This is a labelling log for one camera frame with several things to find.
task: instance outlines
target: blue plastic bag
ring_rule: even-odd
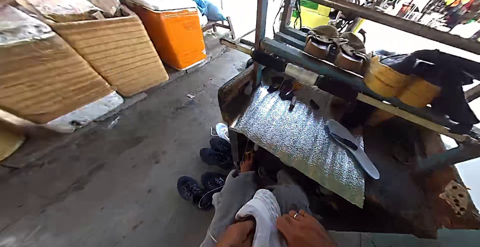
[[[200,13],[207,16],[212,21],[224,21],[226,18],[222,15],[220,8],[209,0],[193,0],[198,6]]]

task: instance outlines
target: bare foot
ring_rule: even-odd
[[[243,157],[243,161],[240,163],[240,173],[248,172],[248,171],[254,171],[254,160],[255,160],[255,153],[253,152],[248,152],[245,153],[245,156]]]

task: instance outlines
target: yellow machine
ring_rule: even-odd
[[[302,27],[314,28],[320,25],[326,25],[330,18],[330,7],[309,1],[309,0],[300,0],[300,17]],[[297,11],[292,12],[290,19],[290,26],[299,29],[300,28],[300,18],[298,17]],[[357,24],[354,33],[358,33],[363,24],[364,19],[361,19]]]

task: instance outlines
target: brown leather shoe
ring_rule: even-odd
[[[335,66],[362,74],[362,64],[368,60],[364,43],[352,32],[341,34],[334,42],[337,46]]]
[[[307,42],[303,51],[316,58],[326,59],[339,31],[330,25],[317,26],[307,34]]]

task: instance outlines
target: silver foil mat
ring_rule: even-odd
[[[265,148],[286,165],[292,166],[351,203],[363,207],[365,181],[361,168],[345,149],[327,133],[331,118],[331,94],[316,87],[296,92],[297,101],[289,111],[290,101],[279,93],[267,92],[268,86],[257,88],[249,107],[237,116],[230,129],[242,133]],[[311,109],[310,98],[321,107]],[[356,136],[363,148],[363,138]]]

